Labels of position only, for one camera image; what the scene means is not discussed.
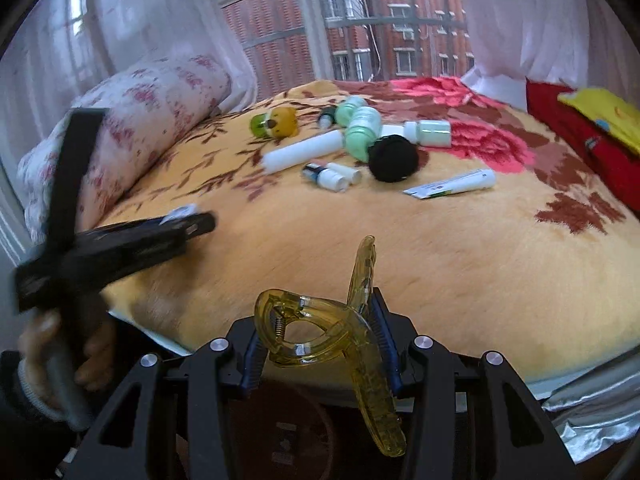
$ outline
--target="hand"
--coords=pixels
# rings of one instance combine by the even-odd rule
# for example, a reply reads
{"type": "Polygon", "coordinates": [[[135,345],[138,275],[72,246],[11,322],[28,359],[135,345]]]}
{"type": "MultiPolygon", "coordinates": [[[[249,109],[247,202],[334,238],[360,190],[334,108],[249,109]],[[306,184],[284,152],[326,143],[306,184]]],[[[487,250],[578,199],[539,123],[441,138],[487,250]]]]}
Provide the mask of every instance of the hand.
{"type": "MultiPolygon", "coordinates": [[[[47,379],[44,351],[59,329],[60,314],[57,310],[49,310],[44,314],[36,314],[18,341],[29,386],[43,402],[56,410],[60,408],[60,404],[47,379]]],[[[84,355],[87,359],[76,371],[76,383],[84,386],[89,392],[107,386],[113,378],[114,349],[115,325],[113,319],[106,316],[98,330],[84,345],[84,355]]]]}

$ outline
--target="sheer curtain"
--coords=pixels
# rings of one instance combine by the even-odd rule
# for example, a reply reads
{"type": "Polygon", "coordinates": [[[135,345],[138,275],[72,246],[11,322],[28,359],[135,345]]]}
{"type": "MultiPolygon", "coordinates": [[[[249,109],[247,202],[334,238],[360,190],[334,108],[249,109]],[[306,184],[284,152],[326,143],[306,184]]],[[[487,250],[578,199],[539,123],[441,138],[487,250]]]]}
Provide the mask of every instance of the sheer curtain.
{"type": "Polygon", "coordinates": [[[231,75],[223,112],[255,101],[254,70],[216,0],[40,0],[0,60],[0,156],[20,158],[71,101],[140,60],[213,54],[231,75]]]}
{"type": "Polygon", "coordinates": [[[640,104],[640,56],[605,0],[465,0],[476,65],[462,81],[526,110],[526,78],[604,86],[640,104]]]}

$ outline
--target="yellow cloth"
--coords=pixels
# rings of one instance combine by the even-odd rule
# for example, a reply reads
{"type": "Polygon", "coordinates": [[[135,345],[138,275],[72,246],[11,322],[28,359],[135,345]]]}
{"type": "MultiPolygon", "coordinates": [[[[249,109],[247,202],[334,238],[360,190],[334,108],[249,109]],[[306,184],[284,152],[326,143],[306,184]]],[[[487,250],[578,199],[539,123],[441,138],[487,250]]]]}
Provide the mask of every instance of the yellow cloth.
{"type": "MultiPolygon", "coordinates": [[[[388,84],[321,81],[205,121],[104,223],[195,202],[218,215],[218,227],[190,242],[186,256],[113,284],[111,301],[140,325],[194,349],[252,315],[268,288],[345,301],[358,244],[373,235],[374,284],[389,309],[451,351],[499,350],[533,379],[585,368],[640,342],[638,220],[532,117],[462,103],[464,94],[454,107],[447,99],[405,96],[388,84]],[[398,184],[377,182],[363,168],[363,182],[345,193],[305,182],[300,167],[260,172],[260,154],[278,146],[252,136],[255,114],[296,107],[300,134],[280,143],[287,146],[317,135],[319,111],[350,93],[366,97],[387,124],[463,121],[453,127],[463,144],[431,152],[423,169],[398,184]],[[474,128],[485,134],[474,137],[474,128]],[[526,151],[510,155],[518,142],[526,151]],[[463,158],[468,153],[493,157],[507,173],[497,173],[489,190],[423,201],[401,192],[484,167],[480,158],[463,158]]],[[[329,160],[355,163],[344,153],[329,160]]]]}
{"type": "Polygon", "coordinates": [[[558,100],[578,110],[609,135],[640,155],[640,110],[604,88],[560,94],[558,100]]]}

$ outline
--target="floral blanket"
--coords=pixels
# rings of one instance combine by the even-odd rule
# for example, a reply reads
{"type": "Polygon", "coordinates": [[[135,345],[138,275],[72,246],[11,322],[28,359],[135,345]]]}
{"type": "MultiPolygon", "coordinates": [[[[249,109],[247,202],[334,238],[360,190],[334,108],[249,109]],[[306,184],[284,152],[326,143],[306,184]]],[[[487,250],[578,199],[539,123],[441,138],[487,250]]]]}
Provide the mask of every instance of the floral blanket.
{"type": "MultiPolygon", "coordinates": [[[[330,157],[355,165],[345,153],[330,157]]],[[[258,294],[284,288],[345,300],[360,240],[376,237],[374,283],[389,308],[450,350],[503,352],[528,379],[583,368],[640,341],[640,224],[552,131],[473,94],[456,78],[391,83],[317,81],[249,110],[207,120],[166,152],[105,223],[162,216],[197,203],[219,227],[190,252],[108,290],[126,316],[189,348],[251,315],[258,294]],[[249,121],[298,110],[299,136],[318,134],[328,104],[363,96],[387,124],[444,118],[452,148],[421,149],[421,169],[382,184],[367,171],[344,194],[265,175],[249,121]],[[491,190],[419,201],[403,189],[475,168],[491,190]]]]}

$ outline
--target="floral pillowcase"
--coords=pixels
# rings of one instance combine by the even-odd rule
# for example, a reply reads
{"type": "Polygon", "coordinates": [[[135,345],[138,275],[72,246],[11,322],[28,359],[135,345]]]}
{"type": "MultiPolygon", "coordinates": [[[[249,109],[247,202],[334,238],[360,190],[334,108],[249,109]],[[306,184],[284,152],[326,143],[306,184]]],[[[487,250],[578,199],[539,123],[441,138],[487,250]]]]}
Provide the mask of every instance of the floral pillowcase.
{"type": "MultiPolygon", "coordinates": [[[[212,113],[230,89],[228,74],[211,56],[202,55],[138,63],[76,99],[72,107],[110,109],[82,185],[78,229],[93,228],[163,152],[212,113]]],[[[24,217],[34,241],[44,239],[65,128],[66,117],[18,166],[29,198],[24,217]]]]}

